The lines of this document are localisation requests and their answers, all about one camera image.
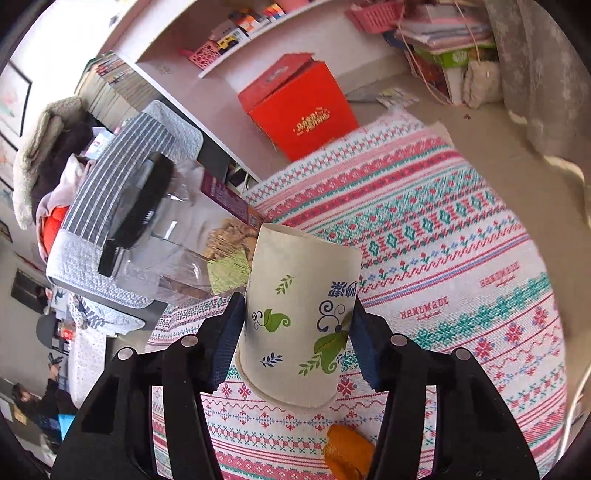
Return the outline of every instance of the orange object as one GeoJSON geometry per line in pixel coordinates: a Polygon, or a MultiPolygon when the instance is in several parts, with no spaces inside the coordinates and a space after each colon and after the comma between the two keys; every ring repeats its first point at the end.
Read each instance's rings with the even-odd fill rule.
{"type": "Polygon", "coordinates": [[[70,207],[58,207],[54,208],[51,215],[45,218],[43,223],[43,246],[47,255],[51,252],[53,242],[56,241],[57,233],[61,227],[61,224],[66,218],[66,214],[70,207]]]}
{"type": "Polygon", "coordinates": [[[338,480],[362,480],[367,477],[375,447],[359,433],[342,425],[328,431],[324,461],[338,480]]]}
{"type": "Polygon", "coordinates": [[[326,63],[311,53],[283,55],[238,99],[291,161],[358,127],[326,63]]]}

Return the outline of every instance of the screw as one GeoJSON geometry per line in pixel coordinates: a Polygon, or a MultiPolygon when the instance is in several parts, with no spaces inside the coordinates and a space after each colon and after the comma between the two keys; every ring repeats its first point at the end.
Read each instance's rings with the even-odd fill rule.
{"type": "Polygon", "coordinates": [[[390,337],[390,342],[392,343],[392,345],[404,346],[408,343],[408,340],[406,340],[406,337],[404,335],[400,335],[399,333],[397,333],[396,335],[392,335],[390,337]]]}
{"type": "Polygon", "coordinates": [[[185,347],[191,347],[197,345],[198,341],[199,339],[196,336],[187,335],[186,337],[183,337],[183,339],[181,340],[181,345],[185,347]]]}
{"type": "Polygon", "coordinates": [[[469,360],[471,356],[472,354],[470,353],[470,350],[466,350],[465,348],[459,348],[456,350],[456,357],[460,360],[469,360]]]}
{"type": "Polygon", "coordinates": [[[125,348],[122,348],[121,350],[119,350],[119,352],[117,352],[117,358],[119,360],[127,360],[128,358],[131,358],[133,354],[134,351],[128,346],[126,346],[125,348]]]}

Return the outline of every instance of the gray striped cloth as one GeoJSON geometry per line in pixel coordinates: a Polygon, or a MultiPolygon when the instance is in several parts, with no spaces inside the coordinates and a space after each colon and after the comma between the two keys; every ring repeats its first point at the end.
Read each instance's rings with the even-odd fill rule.
{"type": "Polygon", "coordinates": [[[127,179],[151,152],[169,157],[174,141],[147,113],[129,121],[90,171],[61,228],[102,249],[127,179]]]}

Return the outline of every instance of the orange cloth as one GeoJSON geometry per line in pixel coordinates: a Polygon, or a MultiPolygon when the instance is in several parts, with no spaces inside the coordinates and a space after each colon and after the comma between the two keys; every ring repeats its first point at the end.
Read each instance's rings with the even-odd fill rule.
{"type": "Polygon", "coordinates": [[[362,480],[367,477],[375,447],[359,433],[342,425],[333,425],[324,447],[324,461],[338,480],[362,480]]]}
{"type": "Polygon", "coordinates": [[[49,252],[51,252],[53,242],[56,241],[57,233],[61,227],[61,224],[64,222],[64,218],[66,218],[68,210],[70,210],[70,207],[54,208],[51,215],[46,217],[43,221],[43,246],[45,247],[47,255],[49,255],[49,252]]]}

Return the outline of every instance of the person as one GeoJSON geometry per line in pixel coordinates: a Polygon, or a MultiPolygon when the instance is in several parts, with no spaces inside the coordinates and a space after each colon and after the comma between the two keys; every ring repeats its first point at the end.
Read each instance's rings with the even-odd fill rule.
{"type": "Polygon", "coordinates": [[[61,443],[58,415],[60,413],[66,415],[78,413],[70,394],[59,388],[58,374],[58,366],[51,365],[47,388],[42,398],[36,397],[21,384],[16,384],[12,388],[12,399],[17,408],[37,425],[54,445],[61,443]]]}

